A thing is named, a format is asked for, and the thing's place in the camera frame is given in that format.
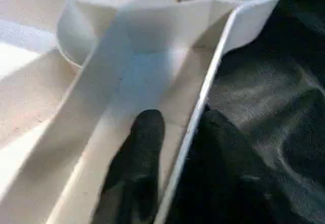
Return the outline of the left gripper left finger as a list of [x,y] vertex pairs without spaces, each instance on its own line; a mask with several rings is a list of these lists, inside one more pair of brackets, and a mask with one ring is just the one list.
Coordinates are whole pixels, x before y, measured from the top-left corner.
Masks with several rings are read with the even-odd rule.
[[159,110],[145,110],[135,118],[109,165],[93,223],[154,222],[164,137],[165,122]]

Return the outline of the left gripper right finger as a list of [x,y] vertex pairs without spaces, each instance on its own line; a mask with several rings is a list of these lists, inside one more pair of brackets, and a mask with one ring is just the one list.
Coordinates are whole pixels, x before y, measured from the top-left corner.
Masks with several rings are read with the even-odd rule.
[[286,223],[281,192],[245,136],[205,112],[175,197],[175,223]]

